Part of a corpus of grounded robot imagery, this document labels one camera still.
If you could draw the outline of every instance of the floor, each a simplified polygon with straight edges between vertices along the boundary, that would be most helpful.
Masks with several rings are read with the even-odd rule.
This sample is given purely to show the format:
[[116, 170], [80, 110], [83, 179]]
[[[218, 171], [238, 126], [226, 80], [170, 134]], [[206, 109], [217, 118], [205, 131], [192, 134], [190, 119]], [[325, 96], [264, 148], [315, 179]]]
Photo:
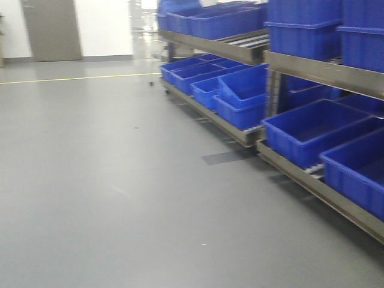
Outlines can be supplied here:
[[378, 242], [166, 95], [157, 65], [0, 71], [0, 287], [383, 287]]

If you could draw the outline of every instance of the stainless steel shelf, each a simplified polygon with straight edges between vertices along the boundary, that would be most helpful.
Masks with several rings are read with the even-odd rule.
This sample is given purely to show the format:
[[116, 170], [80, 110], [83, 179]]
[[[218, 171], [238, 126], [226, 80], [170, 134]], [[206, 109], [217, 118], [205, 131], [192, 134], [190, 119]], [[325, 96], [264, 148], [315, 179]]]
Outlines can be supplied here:
[[212, 123], [214, 123], [217, 127], [222, 129], [229, 136], [234, 138], [237, 142], [239, 142], [244, 147], [252, 147], [255, 145], [257, 139], [260, 138], [262, 133], [262, 127], [257, 126], [247, 130], [239, 130], [235, 126], [231, 125], [223, 118], [219, 117], [213, 111], [207, 109], [202, 106], [200, 103], [193, 100], [192, 96], [189, 96], [176, 87], [172, 86], [164, 79], [160, 79], [161, 84], [174, 96], [177, 96], [182, 101], [189, 104], [194, 110], [199, 112], [201, 115], [207, 117]]
[[250, 65], [262, 63], [263, 51], [269, 49], [267, 29], [219, 40], [208, 40], [165, 30], [159, 30], [159, 34], [170, 42], [196, 48]]
[[266, 140], [257, 141], [257, 150], [260, 152], [260, 157], [270, 165], [280, 170], [321, 201], [384, 244], [384, 222], [327, 186], [315, 175], [307, 173], [273, 151], [266, 144]]
[[269, 69], [354, 93], [384, 99], [384, 73], [265, 51]]

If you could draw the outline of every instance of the blue crate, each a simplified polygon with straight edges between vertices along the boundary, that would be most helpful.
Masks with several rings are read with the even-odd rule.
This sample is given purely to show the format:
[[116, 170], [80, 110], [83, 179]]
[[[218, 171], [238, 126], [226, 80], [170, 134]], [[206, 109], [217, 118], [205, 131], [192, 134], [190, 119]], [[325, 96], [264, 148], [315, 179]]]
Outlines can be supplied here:
[[287, 91], [279, 100], [279, 113], [292, 110], [297, 107], [315, 102], [320, 99], [336, 100], [341, 97], [341, 90], [330, 86], [319, 85], [314, 82], [315, 86]]
[[232, 73], [232, 72], [235, 72], [237, 71], [238, 69], [245, 69], [247, 67], [250, 67], [249, 65], [245, 65], [243, 63], [240, 63], [238, 61], [234, 61], [234, 60], [225, 60], [225, 61], [221, 61], [221, 62], [217, 62], [216, 65], [222, 67], [223, 69], [226, 69], [228, 71], [228, 73]]
[[174, 74], [175, 71], [180, 69], [190, 68], [199, 64], [205, 63], [202, 59], [199, 58], [187, 58], [183, 60], [179, 60], [176, 62], [164, 64], [160, 66], [161, 74], [163, 75], [163, 79], [168, 83], [174, 85], [176, 82]]
[[384, 29], [341, 26], [343, 64], [384, 73]]
[[321, 154], [325, 182], [384, 221], [384, 130]]
[[341, 55], [340, 20], [315, 25], [266, 22], [271, 51], [315, 60]]
[[339, 103], [384, 118], [384, 101], [360, 94], [352, 94], [338, 100]]
[[220, 77], [220, 98], [237, 109], [258, 103], [266, 92], [266, 68], [261, 64]]
[[223, 14], [228, 11], [234, 11], [238, 7], [252, 6], [252, 2], [234, 1], [228, 3], [222, 3], [217, 5], [211, 5], [207, 7], [193, 7], [185, 10], [178, 10], [169, 13], [169, 30], [182, 33], [191, 34], [191, 18], [197, 15], [205, 15], [209, 13]]
[[159, 29], [169, 30], [168, 14], [156, 14], [156, 18]]
[[287, 89], [287, 91], [302, 90], [305, 88], [309, 88], [309, 87], [313, 87], [313, 86], [318, 85], [318, 83], [316, 83], [316, 82], [308, 81], [308, 80], [293, 77], [293, 76], [287, 76], [284, 79], [285, 79], [284, 87], [285, 87], [285, 89]]
[[360, 136], [354, 124], [369, 114], [319, 100], [263, 120], [270, 147], [300, 168], [320, 162], [319, 154]]
[[260, 100], [256, 104], [237, 109], [223, 101], [218, 95], [214, 96], [218, 115], [240, 130], [260, 125], [265, 115], [266, 95], [260, 95], [259, 98]]
[[263, 27], [260, 7], [231, 7], [190, 17], [192, 36], [216, 40]]
[[342, 18], [341, 5], [341, 0], [269, 0], [268, 21], [294, 24], [333, 21]]
[[202, 56], [199, 56], [198, 58], [203, 60], [203, 61], [210, 62], [210, 63], [212, 63], [212, 61], [224, 61], [224, 60], [227, 60], [227, 58], [223, 58], [223, 57], [220, 57], [220, 56], [217, 56], [217, 55], [214, 55], [214, 54], [204, 54]]
[[199, 81], [192, 84], [194, 99], [208, 109], [216, 109], [214, 96], [218, 93], [218, 78]]
[[206, 8], [192, 8], [174, 13], [169, 13], [168, 26], [169, 30], [182, 34], [191, 34], [190, 31], [190, 16], [200, 15], [204, 13]]
[[195, 67], [173, 72], [176, 82], [175, 86], [182, 92], [191, 95], [193, 93], [191, 84], [226, 74], [227, 71], [215, 64], [202, 64]]
[[362, 28], [384, 28], [384, 1], [344, 0], [344, 25]]

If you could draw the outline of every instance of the doorway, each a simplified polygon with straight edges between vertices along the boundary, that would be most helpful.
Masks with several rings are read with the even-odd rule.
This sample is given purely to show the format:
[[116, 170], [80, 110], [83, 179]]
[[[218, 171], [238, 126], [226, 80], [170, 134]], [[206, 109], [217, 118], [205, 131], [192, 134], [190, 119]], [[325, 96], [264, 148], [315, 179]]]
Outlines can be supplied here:
[[34, 61], [80, 60], [73, 0], [21, 0]]

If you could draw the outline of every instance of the dark floor patch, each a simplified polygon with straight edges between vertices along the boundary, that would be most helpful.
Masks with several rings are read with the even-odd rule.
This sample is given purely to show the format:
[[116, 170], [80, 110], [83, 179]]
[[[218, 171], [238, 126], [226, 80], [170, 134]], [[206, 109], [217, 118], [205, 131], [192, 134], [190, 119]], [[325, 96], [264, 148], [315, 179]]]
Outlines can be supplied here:
[[241, 149], [241, 150], [230, 151], [225, 153], [207, 155], [207, 156], [203, 156], [202, 158], [207, 165], [216, 165], [221, 163], [249, 159], [255, 156], [256, 156], [256, 153], [254, 151], [251, 151], [249, 149]]

